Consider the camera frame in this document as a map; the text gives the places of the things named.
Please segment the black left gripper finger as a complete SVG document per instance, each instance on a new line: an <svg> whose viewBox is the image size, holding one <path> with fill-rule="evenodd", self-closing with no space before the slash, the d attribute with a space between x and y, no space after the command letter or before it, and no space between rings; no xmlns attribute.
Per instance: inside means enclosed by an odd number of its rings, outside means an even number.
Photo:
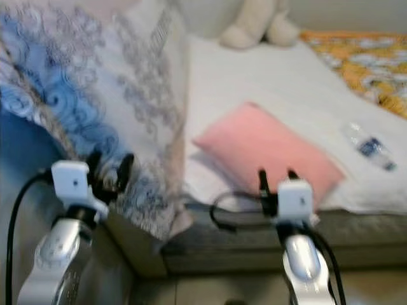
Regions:
<svg viewBox="0 0 407 305"><path fill-rule="evenodd" d="M98 149L93 151L87 157L89 172L87 181L89 185L104 185L104 165L102 164L102 152Z"/></svg>
<svg viewBox="0 0 407 305"><path fill-rule="evenodd" d="M135 156L132 153L126 154L120 160L120 164L116 169L116 192L122 193L126 190L133 170Z"/></svg>

